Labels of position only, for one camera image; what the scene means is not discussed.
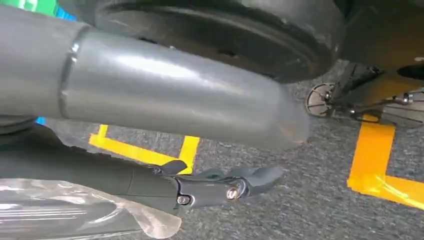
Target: clear plastic film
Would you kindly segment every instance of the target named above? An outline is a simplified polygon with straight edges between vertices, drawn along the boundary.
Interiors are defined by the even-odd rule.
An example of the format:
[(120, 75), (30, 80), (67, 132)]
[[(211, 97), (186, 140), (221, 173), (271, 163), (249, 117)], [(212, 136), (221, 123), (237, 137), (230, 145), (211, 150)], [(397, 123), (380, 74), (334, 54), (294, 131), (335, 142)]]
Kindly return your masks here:
[(0, 240), (89, 240), (144, 232), (165, 239), (181, 219), (66, 181), (0, 179)]

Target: wheel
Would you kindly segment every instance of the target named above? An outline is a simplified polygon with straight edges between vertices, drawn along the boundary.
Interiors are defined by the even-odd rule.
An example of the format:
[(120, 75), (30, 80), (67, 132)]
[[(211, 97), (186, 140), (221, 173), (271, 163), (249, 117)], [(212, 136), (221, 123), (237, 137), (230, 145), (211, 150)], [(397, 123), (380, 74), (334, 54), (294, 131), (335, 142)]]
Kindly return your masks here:
[(281, 83), (324, 74), (344, 17), (328, 0), (59, 0), (78, 19)]

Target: yellow floor marking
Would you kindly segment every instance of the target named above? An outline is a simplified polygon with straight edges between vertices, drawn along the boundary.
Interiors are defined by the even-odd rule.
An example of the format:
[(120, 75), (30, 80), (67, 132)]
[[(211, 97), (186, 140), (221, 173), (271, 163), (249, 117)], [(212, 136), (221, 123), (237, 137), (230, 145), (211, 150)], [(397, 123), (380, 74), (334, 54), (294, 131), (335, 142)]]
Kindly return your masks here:
[(146, 164), (164, 165), (174, 160), (185, 162), (187, 168), (179, 174), (191, 174), (195, 163), (197, 147), (200, 138), (194, 136), (186, 136), (179, 153), (179, 158), (168, 156), (155, 151), (147, 150), (139, 146), (130, 145), (106, 137), (108, 125), (100, 125), (98, 134), (92, 134), (89, 139), (89, 144), (98, 148), (134, 159)]
[(386, 175), (394, 137), (393, 126), (362, 123), (347, 185), (361, 194), (424, 210), (424, 183)]

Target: bolt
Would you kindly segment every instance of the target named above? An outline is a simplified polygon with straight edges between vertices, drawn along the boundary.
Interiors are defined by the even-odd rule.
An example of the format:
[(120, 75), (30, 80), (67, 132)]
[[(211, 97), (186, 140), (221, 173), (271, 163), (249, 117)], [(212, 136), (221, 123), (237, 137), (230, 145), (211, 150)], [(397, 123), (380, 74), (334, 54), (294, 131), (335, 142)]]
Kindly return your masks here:
[(178, 196), (176, 198), (176, 202), (178, 204), (180, 204), (180, 205), (188, 205), (191, 200), (192, 200), (191, 197), (189, 197), (189, 196), (183, 196), (183, 195)]
[(228, 200), (235, 200), (239, 197), (239, 190), (235, 187), (231, 187), (226, 191), (226, 198)]

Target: gray carpet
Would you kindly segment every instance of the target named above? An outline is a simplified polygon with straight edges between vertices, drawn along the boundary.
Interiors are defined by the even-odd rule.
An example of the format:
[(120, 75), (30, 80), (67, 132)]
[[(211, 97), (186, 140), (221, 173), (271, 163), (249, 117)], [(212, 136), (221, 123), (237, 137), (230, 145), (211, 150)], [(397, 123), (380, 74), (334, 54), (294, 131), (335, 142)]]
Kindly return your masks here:
[[(314, 81), (291, 84), (293, 95), (303, 101), (309, 89), (333, 82), (344, 62)], [(67, 145), (101, 152), (87, 144), (97, 124), (47, 120)], [(333, 119), (311, 120), (307, 144), (291, 150), (247, 148), (203, 139), (195, 168), (230, 169), (238, 166), (278, 165), (285, 174), (269, 194), (234, 205), (181, 213), (183, 226), (174, 240), (421, 240), (424, 211), (347, 187), (360, 124)], [(422, 129), (396, 133), (387, 173), (424, 181)], [(111, 127), (108, 136), (157, 152), (176, 156), (182, 136)], [(142, 234), (121, 239), (147, 239)]]

